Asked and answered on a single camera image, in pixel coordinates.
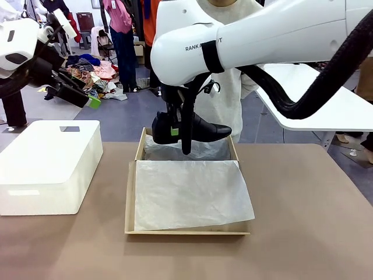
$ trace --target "open shoe box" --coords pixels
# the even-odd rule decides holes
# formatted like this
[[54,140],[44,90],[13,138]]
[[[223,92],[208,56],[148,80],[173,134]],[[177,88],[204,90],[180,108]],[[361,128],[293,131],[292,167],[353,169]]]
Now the open shoe box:
[[[150,128],[144,128],[141,134],[135,161],[130,162],[128,170],[126,210],[125,210],[125,234],[128,235],[248,235],[249,221],[230,223],[219,226],[190,227],[182,229],[135,231],[135,180],[136,162],[145,158],[146,135],[152,135]],[[237,160],[238,156],[232,141],[232,137],[227,137],[231,160]]]

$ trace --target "orange garment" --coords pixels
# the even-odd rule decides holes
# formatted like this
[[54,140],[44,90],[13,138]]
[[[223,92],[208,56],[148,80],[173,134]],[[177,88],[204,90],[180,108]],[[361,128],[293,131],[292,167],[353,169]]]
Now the orange garment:
[[156,35],[156,26],[157,26],[157,11],[158,5],[161,0],[152,0],[152,7],[150,10],[150,17],[145,19],[144,14],[144,0],[141,0],[142,6],[142,15],[144,20],[144,34],[145,34],[145,43],[148,46],[153,45],[154,37]]

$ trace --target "person in pink shirt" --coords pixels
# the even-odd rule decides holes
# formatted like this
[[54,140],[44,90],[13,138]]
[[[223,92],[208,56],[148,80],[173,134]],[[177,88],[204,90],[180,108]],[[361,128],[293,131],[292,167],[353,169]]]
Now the person in pink shirt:
[[136,92],[136,53],[133,46],[132,19],[121,0],[103,0],[110,15],[110,34],[117,53],[119,81],[124,92]]

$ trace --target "white plastic bin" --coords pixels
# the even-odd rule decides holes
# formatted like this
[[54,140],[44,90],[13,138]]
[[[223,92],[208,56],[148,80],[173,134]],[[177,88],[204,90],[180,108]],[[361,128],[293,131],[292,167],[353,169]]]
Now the white plastic bin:
[[99,121],[33,122],[0,153],[0,215],[76,214],[102,154]]

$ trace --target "picture on wall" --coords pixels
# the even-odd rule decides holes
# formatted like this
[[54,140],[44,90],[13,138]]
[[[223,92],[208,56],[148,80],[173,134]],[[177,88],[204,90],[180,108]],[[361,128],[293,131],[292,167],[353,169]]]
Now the picture on wall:
[[92,8],[93,9],[99,9],[100,8],[100,0],[91,0],[92,2]]

